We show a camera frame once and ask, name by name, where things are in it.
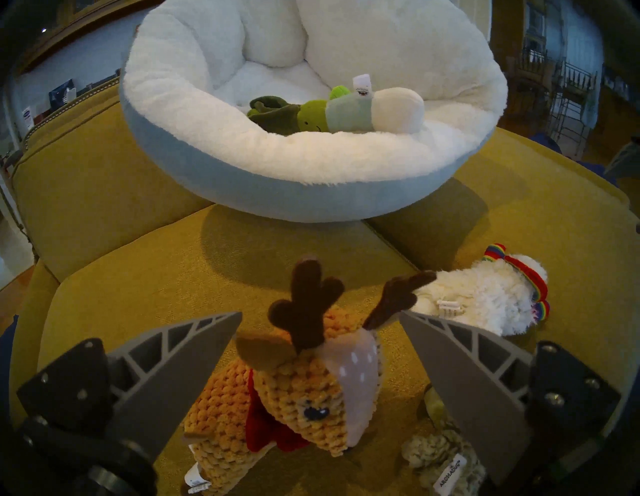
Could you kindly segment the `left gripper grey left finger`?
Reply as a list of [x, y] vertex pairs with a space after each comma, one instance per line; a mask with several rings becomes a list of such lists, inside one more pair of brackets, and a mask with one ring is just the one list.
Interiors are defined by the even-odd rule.
[[19, 431], [48, 456], [153, 462], [203, 390], [242, 321], [227, 312], [151, 329], [110, 352], [87, 338], [17, 392]]

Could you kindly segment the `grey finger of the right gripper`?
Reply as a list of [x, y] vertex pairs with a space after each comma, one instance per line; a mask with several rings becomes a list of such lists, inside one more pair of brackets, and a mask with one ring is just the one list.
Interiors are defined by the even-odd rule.
[[639, 179], [639, 140], [630, 140], [605, 168], [605, 179]]

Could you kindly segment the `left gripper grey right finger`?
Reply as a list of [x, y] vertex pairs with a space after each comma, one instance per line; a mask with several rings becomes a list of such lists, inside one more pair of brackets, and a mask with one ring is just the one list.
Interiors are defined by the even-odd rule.
[[410, 311], [399, 322], [485, 467], [484, 487], [553, 487], [601, 449], [622, 396], [565, 347], [542, 340], [531, 354]]

